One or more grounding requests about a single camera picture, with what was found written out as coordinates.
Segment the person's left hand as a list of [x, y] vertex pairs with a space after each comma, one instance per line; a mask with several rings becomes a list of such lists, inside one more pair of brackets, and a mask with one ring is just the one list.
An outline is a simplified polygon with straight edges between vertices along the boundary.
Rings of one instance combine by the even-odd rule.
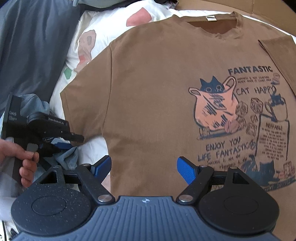
[[5, 158], [17, 158], [22, 161], [19, 169], [21, 184], [28, 188], [34, 181], [39, 162], [39, 153], [24, 150], [20, 145], [1, 139], [1, 163]]

